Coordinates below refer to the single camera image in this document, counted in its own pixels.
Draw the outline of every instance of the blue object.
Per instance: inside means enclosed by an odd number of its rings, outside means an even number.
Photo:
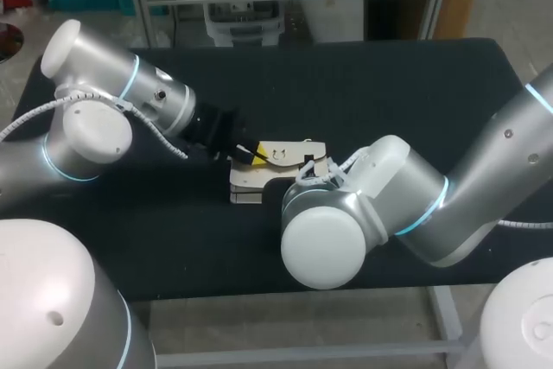
[[[423,216],[421,216],[415,223],[407,226],[406,228],[402,229],[399,232],[396,232],[396,236],[405,235],[406,233],[411,232],[414,230],[417,226],[421,225],[443,202],[443,200],[446,197],[446,194],[448,193],[449,188],[449,179],[444,176],[445,182],[443,183],[443,189],[440,195],[438,196],[438,199],[434,201],[432,206],[429,208],[428,211],[424,213]]]

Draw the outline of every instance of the black table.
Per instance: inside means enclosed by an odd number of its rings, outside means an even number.
[[[141,50],[203,99],[238,106],[264,140],[327,143],[343,160],[387,134],[405,139],[442,173],[521,87],[489,40],[393,41],[315,48]],[[38,64],[16,115],[53,97]],[[14,138],[46,131],[51,115]],[[140,126],[123,161],[87,188],[42,198],[3,217],[64,226],[130,301],[304,290],[285,270],[280,232],[263,206],[229,202],[226,162],[169,156]],[[548,185],[510,215],[552,220]],[[553,232],[498,228],[465,261],[433,268],[396,240],[371,252],[345,287],[496,283],[553,256]]]

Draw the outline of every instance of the cable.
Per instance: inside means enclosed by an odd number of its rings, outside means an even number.
[[[124,101],[117,97],[114,97],[106,92],[102,92],[100,90],[95,89],[92,86],[87,86],[87,85],[63,84],[56,89],[56,94],[60,92],[65,92],[65,91],[71,91],[71,94],[67,95],[62,99],[56,99],[54,101],[50,101],[49,103],[40,105],[35,109],[26,112],[18,119],[13,121],[10,125],[8,125],[5,129],[0,131],[0,143],[15,129],[21,127],[23,124],[27,123],[31,118],[34,118],[39,114],[42,114],[43,112],[50,111],[50,110],[53,110],[54,108],[61,107],[65,104],[74,103],[77,101],[97,100],[97,101],[105,101],[112,105],[115,105],[120,111],[130,112],[133,116],[135,116],[140,121],[142,121],[146,125],[146,127],[148,127],[148,129],[152,133],[154,133],[157,139],[160,142],[162,142],[163,146],[165,146],[171,153],[173,153],[177,157],[180,157],[183,160],[188,159],[188,155],[182,150],[176,148],[173,144],[171,144],[163,136],[163,134],[157,129],[156,125],[153,124],[151,121],[149,121],[148,118],[141,111],[139,111],[132,103],[128,101]]]
[[[540,229],[553,229],[553,222],[515,222],[512,220],[501,220],[498,222],[499,226],[504,226],[505,228],[517,228],[517,229],[530,229],[530,230],[540,230]]]
[[[338,169],[340,169],[342,172],[345,170],[348,170],[357,161],[357,159],[359,159],[361,154],[369,149],[370,147],[362,147],[361,149],[357,150],[355,153],[349,156],[349,158],[345,162],[343,162],[338,167]],[[315,165],[315,162],[313,160],[310,160],[309,162],[305,163],[305,166],[303,166],[300,169],[300,171],[296,176],[296,183],[298,185],[301,185],[301,186],[322,185],[328,181],[331,181],[337,175],[336,171],[334,171],[324,176],[305,177],[305,175],[309,172],[309,170],[311,170],[314,167],[314,165]]]

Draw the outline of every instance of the white robotic arm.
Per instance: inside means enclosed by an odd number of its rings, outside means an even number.
[[[351,280],[365,254],[395,235],[429,264],[456,264],[550,179],[552,137],[550,66],[492,115],[447,175],[393,136],[360,150],[329,177],[300,175],[283,200],[283,261],[300,283],[331,289]]]
[[[56,100],[19,117],[0,132],[0,142],[42,112],[55,109],[54,119],[42,137],[0,144],[0,210],[96,179],[130,147],[132,132],[122,112],[138,117],[181,158],[186,153],[165,137],[197,143],[213,156],[252,156],[258,150],[256,141],[244,137],[236,111],[198,101],[189,86],[78,21],[56,31],[41,70],[56,84]]]

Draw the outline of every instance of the white joint cap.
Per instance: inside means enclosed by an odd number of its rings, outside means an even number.
[[[353,164],[347,173],[348,181],[340,190],[361,190],[363,194],[376,199],[405,165],[409,153],[410,146],[402,138],[380,138]]]
[[[45,77],[52,78],[67,59],[73,44],[79,36],[80,22],[70,19],[65,21],[46,46],[41,61],[41,70]]]
[[[294,217],[281,253],[289,273],[312,289],[334,289],[358,273],[366,254],[359,223],[335,207],[314,207]]]
[[[99,101],[78,101],[67,106],[63,130],[77,153],[98,164],[119,160],[132,143],[127,117]]]
[[[86,248],[40,220],[0,220],[0,367],[44,369],[79,332],[95,274]]]
[[[498,284],[484,307],[480,341],[490,369],[553,367],[553,258]]]

